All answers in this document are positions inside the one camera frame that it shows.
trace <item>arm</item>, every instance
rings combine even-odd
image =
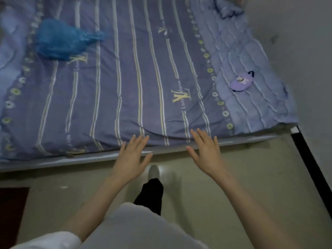
[[[116,195],[127,183],[142,174],[149,164],[151,153],[139,164],[141,152],[148,139],[149,136],[143,139],[142,136],[136,138],[134,135],[127,148],[126,143],[123,143],[112,174],[106,178],[95,195],[69,219],[63,230],[72,232],[83,242],[100,225]]]
[[[191,130],[200,154],[190,146],[187,150],[197,166],[225,192],[255,249],[299,249],[226,170],[217,137],[212,140],[205,131],[197,132]]]

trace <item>person's left hand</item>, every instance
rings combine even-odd
[[[143,136],[140,135],[136,138],[136,136],[133,135],[127,147],[126,143],[123,142],[118,159],[112,170],[112,177],[115,180],[125,185],[143,173],[152,157],[152,153],[148,153],[143,162],[139,163],[141,153],[148,139],[149,136],[143,138]]]

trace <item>bed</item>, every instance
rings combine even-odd
[[[106,39],[45,59],[34,40],[46,18]],[[193,145],[190,129],[226,145],[298,122],[243,10],[225,0],[9,0],[1,25],[2,170],[114,159],[133,134],[164,153]],[[254,82],[235,92],[243,72]]]

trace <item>white shirt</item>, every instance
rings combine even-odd
[[[97,227],[84,243],[67,231],[46,234],[13,249],[77,249],[77,248],[208,248],[193,239],[179,226],[146,207],[122,204]]]

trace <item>human hand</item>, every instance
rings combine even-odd
[[[212,140],[205,131],[199,128],[197,129],[197,133],[193,130],[190,130],[190,132],[198,145],[200,154],[198,155],[193,147],[186,146],[188,153],[204,173],[213,177],[216,173],[224,169],[224,162],[217,137],[215,136]]]
[[[143,162],[139,163],[141,153],[148,140],[149,136],[143,138],[143,136],[140,135],[136,138],[136,136],[133,135],[127,147],[126,143],[123,142],[119,156],[112,170],[111,176],[114,180],[126,185],[143,173],[152,157],[152,153],[149,153],[144,158]]]

